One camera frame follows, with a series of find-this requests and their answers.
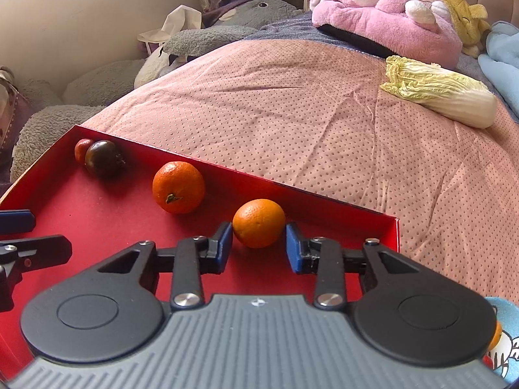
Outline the dark purple tomato back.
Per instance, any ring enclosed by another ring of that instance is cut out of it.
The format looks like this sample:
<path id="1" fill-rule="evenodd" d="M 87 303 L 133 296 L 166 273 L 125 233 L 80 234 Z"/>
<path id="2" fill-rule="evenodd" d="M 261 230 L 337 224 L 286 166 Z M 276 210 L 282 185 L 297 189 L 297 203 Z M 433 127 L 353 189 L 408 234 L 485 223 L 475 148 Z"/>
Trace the dark purple tomato back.
<path id="1" fill-rule="evenodd" d="M 95 141 L 85 154 L 85 167 L 93 176 L 110 178 L 125 166 L 121 150 L 112 141 Z"/>

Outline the grey shark plush toy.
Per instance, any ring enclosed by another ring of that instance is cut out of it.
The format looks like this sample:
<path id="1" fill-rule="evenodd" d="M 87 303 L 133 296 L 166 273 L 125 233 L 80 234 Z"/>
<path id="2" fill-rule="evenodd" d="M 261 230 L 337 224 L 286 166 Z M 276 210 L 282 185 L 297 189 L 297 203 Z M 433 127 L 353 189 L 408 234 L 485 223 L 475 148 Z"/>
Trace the grey shark plush toy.
<path id="1" fill-rule="evenodd" d="M 113 62 L 69 83 L 62 95 L 41 80 L 26 80 L 18 90 L 35 110 L 14 134 L 14 148 L 2 178 L 16 181 L 72 125 L 191 60 L 258 32 L 264 26 L 293 18 L 302 11 L 283 0 L 251 0 L 212 26 L 173 34 L 145 60 Z"/>

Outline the white tote bag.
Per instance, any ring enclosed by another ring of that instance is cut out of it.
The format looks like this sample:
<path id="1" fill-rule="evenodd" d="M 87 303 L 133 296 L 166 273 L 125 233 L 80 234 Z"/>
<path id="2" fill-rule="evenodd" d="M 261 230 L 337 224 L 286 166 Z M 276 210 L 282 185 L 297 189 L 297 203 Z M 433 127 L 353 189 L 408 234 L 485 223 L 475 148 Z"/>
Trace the white tote bag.
<path id="1" fill-rule="evenodd" d="M 151 55 L 158 47 L 165 44 L 174 34 L 183 30 L 201 29 L 201 12 L 186 5 L 179 5 L 165 18 L 163 25 L 155 30 L 142 32 L 137 40 L 147 55 Z"/>

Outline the blue cartoon tiger plate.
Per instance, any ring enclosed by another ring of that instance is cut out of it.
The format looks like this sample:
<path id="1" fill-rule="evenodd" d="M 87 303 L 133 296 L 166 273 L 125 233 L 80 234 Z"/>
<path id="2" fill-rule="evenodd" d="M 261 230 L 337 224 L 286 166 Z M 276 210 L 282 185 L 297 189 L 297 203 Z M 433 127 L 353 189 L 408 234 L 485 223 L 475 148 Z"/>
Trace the blue cartoon tiger plate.
<path id="1" fill-rule="evenodd" d="M 502 334 L 498 345 L 487 352 L 486 364 L 508 384 L 518 381 L 518 306 L 508 300 L 487 297 L 496 319 L 501 323 Z"/>

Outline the light blue blanket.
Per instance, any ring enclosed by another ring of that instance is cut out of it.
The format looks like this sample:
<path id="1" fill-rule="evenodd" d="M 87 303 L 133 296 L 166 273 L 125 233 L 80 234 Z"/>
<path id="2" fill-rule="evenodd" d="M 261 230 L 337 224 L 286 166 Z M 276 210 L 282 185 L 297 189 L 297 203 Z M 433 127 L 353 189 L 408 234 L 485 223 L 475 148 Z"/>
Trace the light blue blanket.
<path id="1" fill-rule="evenodd" d="M 518 40 L 517 26 L 505 21 L 495 22 L 487 35 L 486 52 L 478 57 L 482 72 L 501 94 L 515 122 L 518 122 L 519 108 Z"/>

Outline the pink plush bunny pillow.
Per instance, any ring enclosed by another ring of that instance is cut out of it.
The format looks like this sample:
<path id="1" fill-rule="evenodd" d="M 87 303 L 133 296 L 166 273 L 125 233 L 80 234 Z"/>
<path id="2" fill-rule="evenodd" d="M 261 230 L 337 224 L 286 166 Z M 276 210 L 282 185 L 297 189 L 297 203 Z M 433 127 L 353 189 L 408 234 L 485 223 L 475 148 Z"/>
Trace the pink plush bunny pillow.
<path id="1" fill-rule="evenodd" d="M 329 26 L 341 39 L 349 32 L 391 53 L 453 69 L 462 41 L 442 1 L 310 0 L 312 24 Z"/>

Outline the small red tomato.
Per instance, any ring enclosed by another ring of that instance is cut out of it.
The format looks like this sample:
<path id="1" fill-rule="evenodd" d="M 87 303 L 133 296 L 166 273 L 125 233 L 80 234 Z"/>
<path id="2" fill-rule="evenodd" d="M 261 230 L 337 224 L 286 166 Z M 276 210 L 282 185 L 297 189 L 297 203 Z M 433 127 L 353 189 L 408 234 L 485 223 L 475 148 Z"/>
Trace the small red tomato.
<path id="1" fill-rule="evenodd" d="M 74 156 L 77 163 L 80 165 L 85 164 L 86 152 L 93 143 L 94 141 L 91 139 L 81 139 L 77 142 L 74 147 Z"/>

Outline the napa cabbage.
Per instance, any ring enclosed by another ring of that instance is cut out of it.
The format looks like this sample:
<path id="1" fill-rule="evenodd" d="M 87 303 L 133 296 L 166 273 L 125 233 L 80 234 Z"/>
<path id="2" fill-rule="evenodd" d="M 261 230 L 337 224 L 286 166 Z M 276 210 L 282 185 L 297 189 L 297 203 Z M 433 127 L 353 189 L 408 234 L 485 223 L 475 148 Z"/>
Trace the napa cabbage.
<path id="1" fill-rule="evenodd" d="M 398 55 L 386 59 L 385 75 L 380 88 L 399 99 L 478 129 L 495 121 L 497 97 L 474 78 Z"/>

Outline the red shallow tray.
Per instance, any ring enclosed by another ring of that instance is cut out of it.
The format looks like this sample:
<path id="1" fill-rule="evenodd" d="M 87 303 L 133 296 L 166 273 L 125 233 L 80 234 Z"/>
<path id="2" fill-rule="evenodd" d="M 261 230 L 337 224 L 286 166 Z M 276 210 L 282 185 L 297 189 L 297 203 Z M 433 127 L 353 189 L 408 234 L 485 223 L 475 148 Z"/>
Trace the red shallow tray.
<path id="1" fill-rule="evenodd" d="M 399 223 L 393 216 L 322 197 L 261 177 L 197 162 L 206 195 L 199 208 L 173 216 L 152 197 L 156 172 L 175 155 L 119 139 L 125 169 L 112 180 L 93 177 L 77 163 L 74 148 L 81 139 L 98 141 L 102 133 L 76 126 L 2 196 L 5 210 L 27 209 L 34 215 L 33 236 L 61 234 L 72 255 L 66 264 L 24 273 L 13 290 L 15 306 L 1 316 L 1 375 L 12 378 L 30 361 L 19 328 L 25 304 L 39 292 L 143 240 L 160 248 L 193 235 L 211 235 L 246 202 L 266 198 L 283 208 L 286 218 L 307 236 L 324 236 L 348 249 L 360 249 L 369 237 L 399 250 Z"/>

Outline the yellow plush garment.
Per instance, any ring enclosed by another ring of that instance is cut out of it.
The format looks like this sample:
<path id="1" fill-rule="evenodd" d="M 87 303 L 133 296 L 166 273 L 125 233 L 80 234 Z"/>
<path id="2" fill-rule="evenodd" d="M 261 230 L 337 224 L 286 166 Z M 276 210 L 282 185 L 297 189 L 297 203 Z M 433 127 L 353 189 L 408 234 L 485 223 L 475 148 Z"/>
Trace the yellow plush garment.
<path id="1" fill-rule="evenodd" d="M 434 2 L 440 0 L 420 0 Z M 477 58 L 483 49 L 482 36 L 491 26 L 484 5 L 469 5 L 466 0 L 441 0 L 450 11 L 451 23 L 463 44 L 463 53 Z"/>

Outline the large orange mandarin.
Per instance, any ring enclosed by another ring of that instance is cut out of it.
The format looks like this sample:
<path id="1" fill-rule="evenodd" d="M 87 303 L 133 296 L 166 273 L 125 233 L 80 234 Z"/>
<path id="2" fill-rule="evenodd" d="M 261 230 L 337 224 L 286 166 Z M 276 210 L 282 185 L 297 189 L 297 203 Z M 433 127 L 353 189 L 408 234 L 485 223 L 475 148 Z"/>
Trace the large orange mandarin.
<path id="1" fill-rule="evenodd" d="M 200 171 L 189 162 L 167 162 L 155 174 L 152 196 L 167 213 L 184 214 L 195 210 L 206 194 Z"/>

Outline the pink dotted bedspread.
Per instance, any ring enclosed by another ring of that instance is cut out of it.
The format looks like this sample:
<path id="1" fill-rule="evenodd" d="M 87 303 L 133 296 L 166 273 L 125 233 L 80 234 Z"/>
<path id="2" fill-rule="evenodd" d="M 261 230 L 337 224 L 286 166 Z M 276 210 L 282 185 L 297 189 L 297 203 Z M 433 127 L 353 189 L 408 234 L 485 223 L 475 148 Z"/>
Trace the pink dotted bedspread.
<path id="1" fill-rule="evenodd" d="M 86 126 L 395 216 L 404 253 L 518 299 L 518 125 L 485 130 L 382 89 L 383 60 L 308 15 L 141 86 Z"/>

